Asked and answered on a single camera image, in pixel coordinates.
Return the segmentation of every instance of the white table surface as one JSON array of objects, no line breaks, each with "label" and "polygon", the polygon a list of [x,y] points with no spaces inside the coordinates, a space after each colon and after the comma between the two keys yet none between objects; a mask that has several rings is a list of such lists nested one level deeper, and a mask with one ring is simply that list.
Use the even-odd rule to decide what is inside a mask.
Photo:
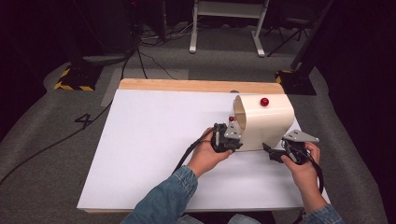
[{"label": "white table surface", "polygon": [[[235,95],[117,90],[78,209],[133,210],[152,188],[172,174],[187,147],[207,127],[227,122]],[[297,120],[290,128],[294,129],[300,130]],[[326,191],[323,196],[329,202]],[[302,206],[289,169],[270,161],[265,151],[249,151],[234,153],[200,177],[187,211]]]}]

